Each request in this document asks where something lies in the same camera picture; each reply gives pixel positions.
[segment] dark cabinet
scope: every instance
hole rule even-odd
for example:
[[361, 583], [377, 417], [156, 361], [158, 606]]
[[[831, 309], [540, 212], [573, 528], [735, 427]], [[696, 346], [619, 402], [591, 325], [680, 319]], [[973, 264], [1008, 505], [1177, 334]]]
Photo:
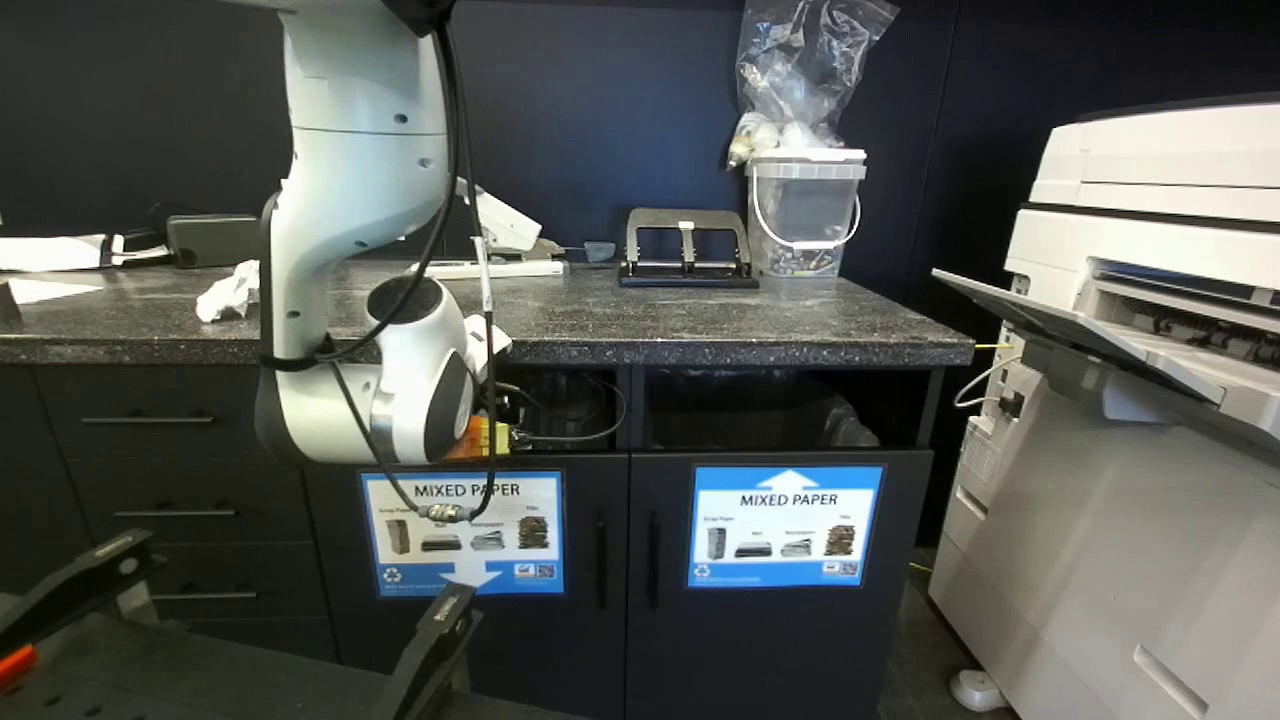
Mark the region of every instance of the dark cabinet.
[[0, 366], [0, 408], [0, 592], [24, 592], [89, 533], [28, 366]]
[[[690, 588], [704, 462], [881, 469], [859, 588]], [[875, 714], [924, 484], [929, 451], [630, 455], [626, 714]]]
[[[533, 455], [563, 473], [569, 597], [479, 598], [479, 693], [579, 714], [875, 714], [932, 451]], [[700, 462], [881, 469], [859, 588], [690, 592]], [[423, 598], [380, 598], [357, 473], [308, 479], [338, 661], [392, 666]]]
[[[626, 455], [502, 460], [557, 469], [563, 484], [563, 597], [479, 598], [472, 685], [491, 694], [623, 712]], [[392, 666], [429, 598], [380, 598], [357, 469], [308, 479], [322, 583], [344, 664]]]
[[301, 473], [255, 440], [255, 366], [34, 366], [34, 387], [91, 538], [156, 533], [165, 621], [333, 655]]

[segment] dark wall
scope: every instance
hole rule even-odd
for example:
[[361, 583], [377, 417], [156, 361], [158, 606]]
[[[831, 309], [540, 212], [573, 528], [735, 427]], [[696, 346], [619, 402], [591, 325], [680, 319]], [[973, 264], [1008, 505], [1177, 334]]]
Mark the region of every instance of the dark wall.
[[[929, 269], [999, 276], [1051, 125], [1280, 89], [1268, 0], [899, 0], [840, 131], [868, 148], [843, 271], [973, 334]], [[476, 174], [547, 235], [617, 235], [630, 205], [738, 205], [738, 0], [458, 0]], [[0, 5], [7, 230], [255, 212], [288, 167], [275, 21], [214, 0]], [[941, 421], [934, 528], [958, 444]]]

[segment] plastic bag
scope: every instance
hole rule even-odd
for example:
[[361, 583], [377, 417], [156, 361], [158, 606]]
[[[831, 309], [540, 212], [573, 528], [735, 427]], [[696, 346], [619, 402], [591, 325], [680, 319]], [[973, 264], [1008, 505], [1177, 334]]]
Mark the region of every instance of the plastic bag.
[[744, 116], [732, 163], [753, 148], [840, 144], [831, 125], [891, 21], [886, 0], [748, 0], [735, 46]]

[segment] blue label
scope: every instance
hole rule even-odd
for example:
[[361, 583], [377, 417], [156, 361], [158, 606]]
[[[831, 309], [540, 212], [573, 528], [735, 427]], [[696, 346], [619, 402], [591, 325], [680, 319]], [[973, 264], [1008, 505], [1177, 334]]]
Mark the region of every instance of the blue label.
[[435, 522], [415, 507], [472, 510], [484, 473], [396, 473], [398, 491], [382, 473], [361, 479], [380, 597], [435, 597], [444, 583], [476, 597], [563, 597], [559, 473], [499, 473], [472, 522]]
[[859, 588], [885, 469], [696, 469], [688, 588]]

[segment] white container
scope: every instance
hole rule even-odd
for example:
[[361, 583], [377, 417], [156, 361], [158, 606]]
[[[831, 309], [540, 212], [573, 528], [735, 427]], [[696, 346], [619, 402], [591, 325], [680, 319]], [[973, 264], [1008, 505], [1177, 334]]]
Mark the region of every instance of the white container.
[[840, 276], [843, 245], [855, 235], [865, 148], [788, 148], [748, 160], [748, 245], [764, 276]]

